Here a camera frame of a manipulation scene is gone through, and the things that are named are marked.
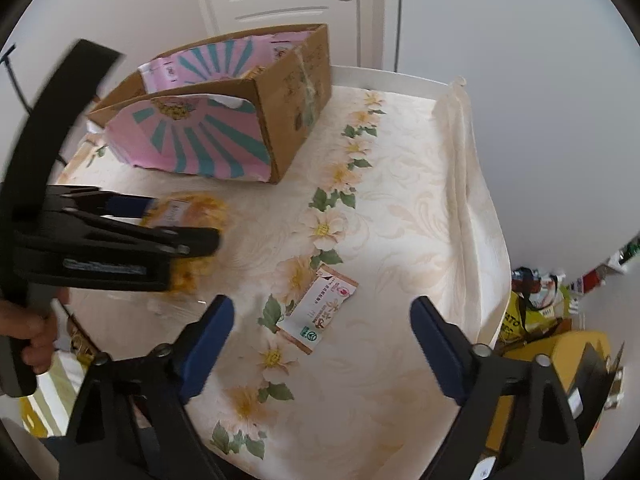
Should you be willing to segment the person's left hand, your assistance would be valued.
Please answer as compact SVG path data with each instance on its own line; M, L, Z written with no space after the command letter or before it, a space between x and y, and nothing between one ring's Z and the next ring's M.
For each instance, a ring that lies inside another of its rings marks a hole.
M22 359L30 366L36 375L41 375L52 365L55 343L58 340L58 320L54 314L46 318L17 307L1 298L2 336L27 340L27 346L22 351Z

